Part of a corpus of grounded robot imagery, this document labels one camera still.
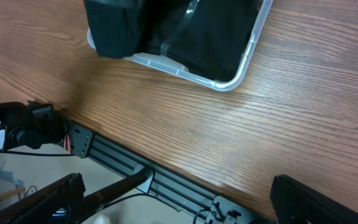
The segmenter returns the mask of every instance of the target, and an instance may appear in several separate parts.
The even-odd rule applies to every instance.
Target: folded black cloth
[[[152,37],[141,51],[158,55],[162,43],[171,39],[167,57],[210,80],[232,80],[258,15],[254,1],[200,0],[190,21],[181,27],[187,11],[187,6],[177,7],[155,24]],[[173,27],[178,26],[180,33],[172,37]]]
[[[99,55],[123,58],[139,46],[146,22],[143,0],[84,0],[92,39]]]

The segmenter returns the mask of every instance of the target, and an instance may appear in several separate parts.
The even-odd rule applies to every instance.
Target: plastic container
[[[131,60],[133,62],[155,68],[157,70],[167,72],[169,74],[178,76],[180,78],[184,78],[189,81],[193,81],[195,83],[199,83],[203,86],[212,88],[217,91],[230,91],[240,85],[242,80],[246,75],[246,71],[249,66],[249,62],[251,60],[252,54],[254,53],[255,46],[259,40],[260,33],[262,32],[262,28],[265,24],[267,15],[272,7],[273,0],[263,0],[262,5],[260,6],[258,16],[255,21],[254,28],[252,28],[251,36],[248,41],[248,45],[246,50],[244,51],[239,68],[237,69],[236,76],[229,82],[219,82],[210,80],[199,75],[190,73],[189,70],[182,64],[167,58],[166,56],[161,55],[151,55],[147,53],[139,53],[134,54],[131,57],[126,59]],[[87,35],[88,43],[92,48],[95,49],[91,31],[88,29]]]

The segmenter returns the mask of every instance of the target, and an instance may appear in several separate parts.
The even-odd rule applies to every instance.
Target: white floor
[[[66,153],[60,146],[44,145],[41,149],[32,150],[28,147],[20,147],[15,151],[36,153]],[[13,172],[16,179],[23,180],[28,189],[36,185],[38,189],[71,173],[81,173],[86,187],[85,195],[93,193],[109,184],[121,179],[117,174],[107,170],[90,159],[79,157],[38,157],[20,156],[12,154],[0,154],[0,169]],[[135,189],[126,195],[141,193]],[[4,201],[3,206],[8,206],[17,201],[17,196]],[[149,197],[134,197],[109,207],[100,213],[106,214],[112,224],[186,224],[192,223],[193,217],[185,212],[166,206],[165,204]],[[95,216],[84,223],[93,223]]]

